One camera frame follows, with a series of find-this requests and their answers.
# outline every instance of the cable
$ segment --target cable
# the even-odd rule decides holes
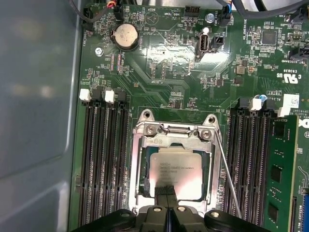
[[[110,1],[110,2],[107,3],[106,7],[107,7],[107,8],[112,8],[112,7],[115,6],[115,5],[116,5],[116,2]]]
[[[263,3],[263,0],[254,0],[254,3],[258,9],[258,11],[267,11],[264,3]]]
[[[232,2],[236,10],[242,17],[247,19],[264,19],[264,18],[275,17],[277,15],[283,15],[291,11],[296,11],[302,5],[307,4],[309,0],[302,0],[292,5],[278,8],[276,10],[262,11],[262,12],[247,11],[241,0],[232,0]]]
[[[68,0],[70,6],[72,7],[72,9],[75,11],[75,13],[84,21],[86,21],[87,23],[94,23],[100,20],[100,18],[102,18],[103,15],[105,15],[108,11],[108,8],[105,7],[103,8],[103,10],[101,10],[94,18],[88,18],[86,16],[84,16],[76,7],[75,3],[73,2],[73,0]]]
[[[232,6],[231,6],[231,4],[228,4],[227,7],[228,7],[228,12],[231,13],[231,12],[232,12]]]
[[[221,4],[223,7],[227,6],[227,2],[225,0],[216,0],[219,4]]]

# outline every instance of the cpu socket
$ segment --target cpu socket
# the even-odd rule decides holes
[[[215,115],[208,115],[202,125],[170,123],[155,121],[146,109],[133,134],[129,186],[133,212],[154,205],[155,187],[164,186],[174,186],[179,205],[194,207],[201,215],[216,208],[222,136]]]

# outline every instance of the motherboard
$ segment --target motherboard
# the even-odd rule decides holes
[[[106,5],[90,4],[96,15]],[[69,230],[154,204],[309,227],[309,20],[124,5],[83,33]]]

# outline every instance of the memory chip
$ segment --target memory chip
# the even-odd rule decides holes
[[[285,133],[285,122],[277,121],[275,122],[274,135],[278,137],[283,137]]]
[[[150,196],[155,187],[174,186],[178,200],[202,197],[202,157],[181,148],[161,148],[150,156]]]
[[[273,206],[272,204],[268,205],[268,216],[271,220],[273,220],[275,223],[278,221],[278,209]]]
[[[273,30],[264,30],[262,36],[262,44],[276,45],[277,32]]]
[[[281,173],[282,173],[282,169],[276,165],[273,165],[271,167],[271,171],[270,171],[270,177],[272,180],[277,181],[278,183],[281,182]]]

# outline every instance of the internal usb port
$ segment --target internal usb port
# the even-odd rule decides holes
[[[204,35],[204,34],[201,34],[199,36],[199,50],[201,52],[208,51],[208,47],[209,47],[208,38],[209,38],[208,35]]]

